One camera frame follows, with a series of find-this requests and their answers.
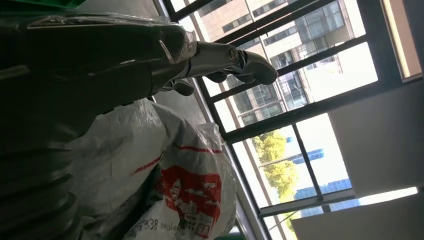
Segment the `red printed logo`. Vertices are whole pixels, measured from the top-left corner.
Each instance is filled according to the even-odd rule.
[[[220,216],[220,176],[194,174],[180,166],[172,166],[161,173],[156,187],[165,196],[166,205],[178,212],[186,228],[208,238]]]

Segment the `white plastic bag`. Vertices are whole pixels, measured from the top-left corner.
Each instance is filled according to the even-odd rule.
[[[156,165],[160,173],[151,186],[150,207],[123,239],[214,239],[234,224],[233,168],[212,123],[196,127],[170,109],[140,100],[97,117],[69,148],[78,154],[72,192],[83,224],[91,226],[86,230],[97,238],[129,214]]]

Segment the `black machine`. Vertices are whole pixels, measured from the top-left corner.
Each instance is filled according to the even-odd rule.
[[[65,145],[96,116],[159,91],[190,95],[188,77],[220,83],[233,74],[268,85],[278,76],[258,54],[188,41],[179,25],[140,21],[0,19],[0,239],[81,239]]]

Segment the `metal bolt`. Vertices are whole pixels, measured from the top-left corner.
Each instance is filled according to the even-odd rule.
[[[229,59],[231,59],[232,61],[235,61],[237,59],[238,56],[238,51],[235,47],[231,47],[228,51],[228,57]]]

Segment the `tree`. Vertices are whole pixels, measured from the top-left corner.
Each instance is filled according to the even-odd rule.
[[[259,162],[261,164],[266,164],[283,158],[287,141],[285,137],[275,130],[254,137],[252,142],[259,157]],[[265,172],[269,185],[277,189],[281,203],[294,200],[298,176],[296,166],[292,161],[281,161],[279,163],[267,165],[263,168],[263,171]],[[289,215],[289,213],[286,213],[283,214],[283,217],[285,218]],[[300,217],[299,212],[286,220],[287,227],[292,232],[293,226],[290,220],[298,217]]]

